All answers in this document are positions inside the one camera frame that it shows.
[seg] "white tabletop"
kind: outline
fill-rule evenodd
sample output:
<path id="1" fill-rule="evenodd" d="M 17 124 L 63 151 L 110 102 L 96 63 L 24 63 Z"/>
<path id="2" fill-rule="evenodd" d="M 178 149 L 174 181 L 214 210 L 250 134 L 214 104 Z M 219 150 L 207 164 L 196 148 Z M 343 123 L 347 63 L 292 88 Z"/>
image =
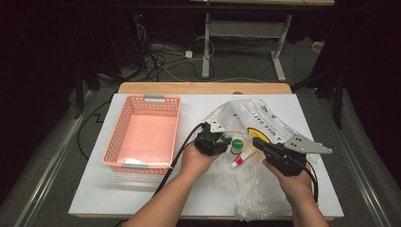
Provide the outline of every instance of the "white tabletop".
<path id="1" fill-rule="evenodd" d="M 118 173 L 101 163 L 113 127 L 127 94 L 114 95 L 103 127 L 79 183 L 69 214 L 79 217 L 129 217 L 153 195 L 161 177 Z M 188 133 L 219 105 L 234 99 L 261 98 L 271 110 L 293 129 L 312 139 L 296 95 L 179 95 L 182 98 L 176 152 Z M 324 167 L 318 156 L 314 165 L 320 187 L 319 208 L 327 218 L 340 218 L 343 213 Z M 237 193 L 216 186 L 217 171 L 208 171 L 195 184 L 182 212 L 185 218 L 234 218 Z M 272 186 L 279 188 L 277 181 Z"/>

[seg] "small bottle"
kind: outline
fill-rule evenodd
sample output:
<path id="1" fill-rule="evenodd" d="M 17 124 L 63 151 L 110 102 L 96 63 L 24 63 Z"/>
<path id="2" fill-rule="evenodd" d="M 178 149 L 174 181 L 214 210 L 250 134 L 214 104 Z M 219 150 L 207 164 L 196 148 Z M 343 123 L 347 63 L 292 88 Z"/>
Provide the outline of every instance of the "small bottle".
<path id="1" fill-rule="evenodd" d="M 240 139 L 235 139 L 231 142 L 231 153 L 233 155 L 238 155 L 242 152 L 242 148 L 244 148 L 244 142 Z"/>

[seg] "wooden table edge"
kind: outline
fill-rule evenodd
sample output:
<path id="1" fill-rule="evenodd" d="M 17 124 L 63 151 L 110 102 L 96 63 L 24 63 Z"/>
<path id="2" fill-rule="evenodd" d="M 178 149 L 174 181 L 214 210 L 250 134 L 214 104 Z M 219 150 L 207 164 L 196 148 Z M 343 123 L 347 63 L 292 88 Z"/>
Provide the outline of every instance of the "wooden table edge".
<path id="1" fill-rule="evenodd" d="M 292 94 L 286 83 L 124 82 L 119 94 L 273 95 Z"/>

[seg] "yellow label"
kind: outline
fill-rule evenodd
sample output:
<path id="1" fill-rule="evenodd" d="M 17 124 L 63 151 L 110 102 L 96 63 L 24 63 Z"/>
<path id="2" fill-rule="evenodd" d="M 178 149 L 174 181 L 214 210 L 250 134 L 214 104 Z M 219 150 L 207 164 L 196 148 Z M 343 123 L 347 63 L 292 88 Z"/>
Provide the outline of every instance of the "yellow label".
<path id="1" fill-rule="evenodd" d="M 258 137 L 264 140 L 266 143 L 270 143 L 270 139 L 263 132 L 256 130 L 254 128 L 248 128 L 248 134 L 252 137 Z"/>

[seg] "human hand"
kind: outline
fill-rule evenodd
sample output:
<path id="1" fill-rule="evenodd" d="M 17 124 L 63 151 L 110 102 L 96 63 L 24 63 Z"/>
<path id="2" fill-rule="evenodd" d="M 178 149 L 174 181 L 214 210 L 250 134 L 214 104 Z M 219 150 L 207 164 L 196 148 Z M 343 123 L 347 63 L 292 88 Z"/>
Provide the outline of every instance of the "human hand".
<path id="1" fill-rule="evenodd" d="M 180 173 L 189 175 L 197 180 L 217 158 L 218 155 L 209 156 L 200 153 L 194 143 L 190 143 L 183 151 Z"/>
<path id="2" fill-rule="evenodd" d="M 306 200 L 314 201 L 311 180 L 305 171 L 302 171 L 299 176 L 286 177 L 266 159 L 263 160 L 263 165 L 277 177 L 291 205 L 302 204 Z"/>

